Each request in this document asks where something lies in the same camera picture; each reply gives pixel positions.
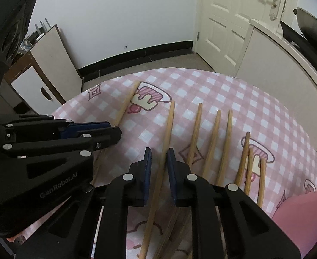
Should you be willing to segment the person's left hand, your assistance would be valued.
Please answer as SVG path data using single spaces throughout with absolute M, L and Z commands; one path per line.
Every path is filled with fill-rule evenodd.
M 16 236 L 7 238 L 6 240 L 8 242 L 17 243 L 17 244 L 20 244 L 20 245 L 23 244 L 26 241 L 25 237 L 22 234 L 17 234 Z

